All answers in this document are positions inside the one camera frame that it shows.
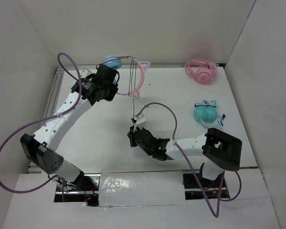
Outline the blue pink cat-ear headphones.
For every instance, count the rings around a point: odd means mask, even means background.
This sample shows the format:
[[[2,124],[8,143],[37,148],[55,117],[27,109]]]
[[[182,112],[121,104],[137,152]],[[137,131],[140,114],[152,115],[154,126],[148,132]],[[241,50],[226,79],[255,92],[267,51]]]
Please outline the blue pink cat-ear headphones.
[[[145,72],[150,67],[150,62],[140,62],[136,58],[129,55],[108,55],[104,57],[102,63],[113,68],[120,69],[123,65],[122,60],[130,60],[130,76],[128,92],[117,92],[118,95],[128,96],[134,100],[139,100],[141,97],[140,89],[143,86],[145,79]]]

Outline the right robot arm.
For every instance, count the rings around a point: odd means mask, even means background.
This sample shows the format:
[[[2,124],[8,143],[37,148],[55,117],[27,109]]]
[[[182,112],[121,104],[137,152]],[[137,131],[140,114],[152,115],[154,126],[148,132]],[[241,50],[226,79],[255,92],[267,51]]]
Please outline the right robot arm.
[[[211,186],[224,171],[240,169],[242,141],[219,129],[209,128],[205,135],[172,140],[156,138],[145,128],[130,127],[127,134],[131,147],[139,147],[159,161],[174,160],[183,156],[205,156],[198,181],[203,187]]]

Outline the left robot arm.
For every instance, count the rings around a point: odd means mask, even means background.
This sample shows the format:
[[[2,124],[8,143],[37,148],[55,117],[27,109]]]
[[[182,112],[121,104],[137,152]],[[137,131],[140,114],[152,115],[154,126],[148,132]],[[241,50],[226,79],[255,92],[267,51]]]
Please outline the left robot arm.
[[[56,117],[32,135],[20,138],[27,158],[48,175],[56,174],[73,190],[84,186],[84,173],[56,152],[61,140],[75,122],[100,100],[112,101],[118,91],[117,70],[101,64],[96,73],[75,83],[67,99],[57,110]]]

